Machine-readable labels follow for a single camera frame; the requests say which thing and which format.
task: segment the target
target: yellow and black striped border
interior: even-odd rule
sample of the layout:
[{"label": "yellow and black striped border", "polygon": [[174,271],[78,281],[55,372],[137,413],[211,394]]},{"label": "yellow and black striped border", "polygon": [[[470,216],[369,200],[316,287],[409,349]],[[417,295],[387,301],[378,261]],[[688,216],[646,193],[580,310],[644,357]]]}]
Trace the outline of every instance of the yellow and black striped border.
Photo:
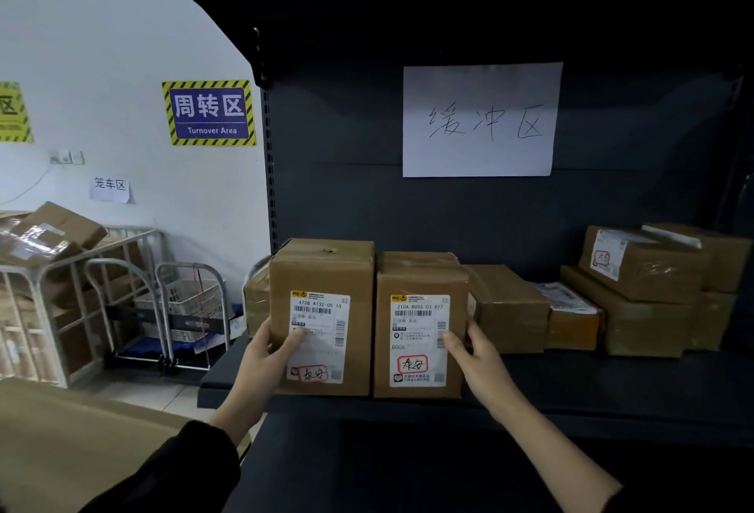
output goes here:
[{"label": "yellow and black striped border", "polygon": [[[172,89],[224,89],[243,88],[243,98],[246,101],[246,116],[249,124],[249,137],[246,140],[183,140],[176,134],[176,124],[173,116],[173,105],[170,102]],[[165,111],[167,125],[170,127],[170,142],[173,146],[256,146],[254,132],[254,110],[251,106],[251,82],[248,80],[170,80],[162,83],[162,94],[165,97]]]},{"label": "yellow and black striped border", "polygon": [[29,123],[29,114],[26,113],[26,103],[21,94],[21,86],[18,82],[7,82],[0,80],[0,96],[13,96],[18,106],[18,116],[7,118],[0,114],[0,124],[15,124],[21,127],[20,130],[8,131],[0,130],[0,142],[25,142],[34,144],[32,135],[32,125]]}]

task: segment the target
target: yellow sign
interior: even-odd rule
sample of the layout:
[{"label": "yellow sign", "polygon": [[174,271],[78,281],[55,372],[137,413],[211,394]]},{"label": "yellow sign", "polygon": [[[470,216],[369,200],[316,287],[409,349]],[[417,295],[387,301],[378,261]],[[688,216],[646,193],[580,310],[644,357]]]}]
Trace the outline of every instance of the yellow sign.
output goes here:
[{"label": "yellow sign", "polygon": [[32,126],[18,82],[0,80],[0,142],[34,144]]},{"label": "yellow sign", "polygon": [[173,146],[254,146],[248,80],[174,80],[162,83]]}]

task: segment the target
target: purple sign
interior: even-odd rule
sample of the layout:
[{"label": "purple sign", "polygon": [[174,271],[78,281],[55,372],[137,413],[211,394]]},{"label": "purple sign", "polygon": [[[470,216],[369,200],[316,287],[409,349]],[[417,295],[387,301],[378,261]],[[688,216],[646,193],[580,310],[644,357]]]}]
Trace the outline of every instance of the purple sign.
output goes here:
[{"label": "purple sign", "polygon": [[170,89],[181,140],[246,140],[249,124],[243,89]]}]

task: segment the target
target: vertical barcode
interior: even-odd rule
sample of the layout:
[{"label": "vertical barcode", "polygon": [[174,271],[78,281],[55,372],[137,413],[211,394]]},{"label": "vertical barcode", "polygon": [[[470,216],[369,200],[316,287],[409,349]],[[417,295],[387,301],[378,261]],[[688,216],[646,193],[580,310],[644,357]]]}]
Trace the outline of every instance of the vertical barcode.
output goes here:
[{"label": "vertical barcode", "polygon": [[345,345],[345,321],[335,321],[335,346]]},{"label": "vertical barcode", "polygon": [[448,330],[448,321],[437,321],[437,347],[439,349],[445,348],[445,341],[443,340],[443,333]]}]

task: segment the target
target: wall socket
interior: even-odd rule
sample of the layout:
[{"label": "wall socket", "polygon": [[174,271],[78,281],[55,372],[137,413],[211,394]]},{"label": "wall socket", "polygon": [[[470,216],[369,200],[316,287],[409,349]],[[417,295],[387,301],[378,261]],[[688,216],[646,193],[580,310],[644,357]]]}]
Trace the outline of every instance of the wall socket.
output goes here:
[{"label": "wall socket", "polygon": [[84,165],[84,153],[80,150],[48,150],[50,164]]}]

